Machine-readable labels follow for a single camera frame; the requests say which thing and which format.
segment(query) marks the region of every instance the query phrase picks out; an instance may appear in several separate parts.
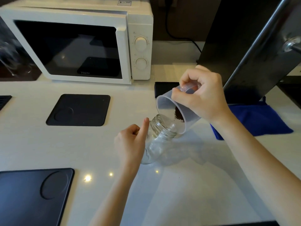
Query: metal knob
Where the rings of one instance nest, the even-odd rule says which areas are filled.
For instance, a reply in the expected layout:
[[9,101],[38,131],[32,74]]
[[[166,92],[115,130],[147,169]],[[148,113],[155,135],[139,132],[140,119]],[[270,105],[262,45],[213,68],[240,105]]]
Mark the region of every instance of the metal knob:
[[301,36],[296,36],[293,38],[288,39],[284,45],[283,45],[283,50],[284,52],[288,52],[288,51],[296,51],[299,54],[301,54],[301,47],[298,47],[297,44],[301,43]]

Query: person's left hand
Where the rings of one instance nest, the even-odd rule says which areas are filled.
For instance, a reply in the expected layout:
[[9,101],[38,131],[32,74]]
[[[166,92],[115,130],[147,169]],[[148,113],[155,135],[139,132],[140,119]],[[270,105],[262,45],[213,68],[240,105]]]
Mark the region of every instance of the person's left hand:
[[136,176],[145,149],[149,119],[145,118],[141,128],[133,124],[115,137],[115,148],[119,153],[122,170]]

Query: white knob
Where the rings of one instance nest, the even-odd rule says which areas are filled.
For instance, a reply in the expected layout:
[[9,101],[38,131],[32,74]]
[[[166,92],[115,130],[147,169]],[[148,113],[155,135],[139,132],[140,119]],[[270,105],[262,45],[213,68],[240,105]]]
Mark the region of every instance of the white knob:
[[146,49],[147,45],[148,45],[148,42],[143,37],[138,37],[135,40],[135,47],[136,47],[137,51],[140,51],[140,52],[144,51]]
[[146,60],[139,58],[136,60],[136,68],[139,70],[144,70],[146,68]]

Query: plastic measuring cup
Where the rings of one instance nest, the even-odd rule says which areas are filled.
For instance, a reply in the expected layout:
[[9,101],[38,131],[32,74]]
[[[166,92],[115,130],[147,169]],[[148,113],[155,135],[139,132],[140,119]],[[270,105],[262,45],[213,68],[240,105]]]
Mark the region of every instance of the plastic measuring cup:
[[[178,86],[177,88],[188,94],[193,94],[196,90],[196,86],[199,88],[200,83],[191,81],[184,86]],[[163,119],[164,117],[167,117],[164,119],[164,123],[169,130],[178,134],[183,134],[191,125],[197,122],[200,117],[191,109],[172,100],[171,94],[172,91],[170,90],[157,97],[157,110],[159,114],[163,115]]]

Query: white countertop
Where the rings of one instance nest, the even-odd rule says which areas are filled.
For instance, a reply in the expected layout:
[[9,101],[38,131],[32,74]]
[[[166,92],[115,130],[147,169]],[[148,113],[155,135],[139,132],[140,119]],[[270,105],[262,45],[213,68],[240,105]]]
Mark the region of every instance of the white countertop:
[[[131,86],[51,81],[44,76],[35,82],[0,82],[0,95],[13,96],[0,111],[0,171],[74,168],[61,225],[88,225],[118,174],[115,135],[157,114],[155,81],[177,81],[192,67],[153,65],[149,81]],[[110,95],[105,124],[47,126],[62,94]],[[267,94],[267,103],[295,132],[257,139],[301,178],[301,110],[278,87]],[[175,142],[158,162],[141,165],[122,225],[200,226],[273,219],[230,149],[215,139],[205,120]],[[88,174],[92,180],[85,182]]]

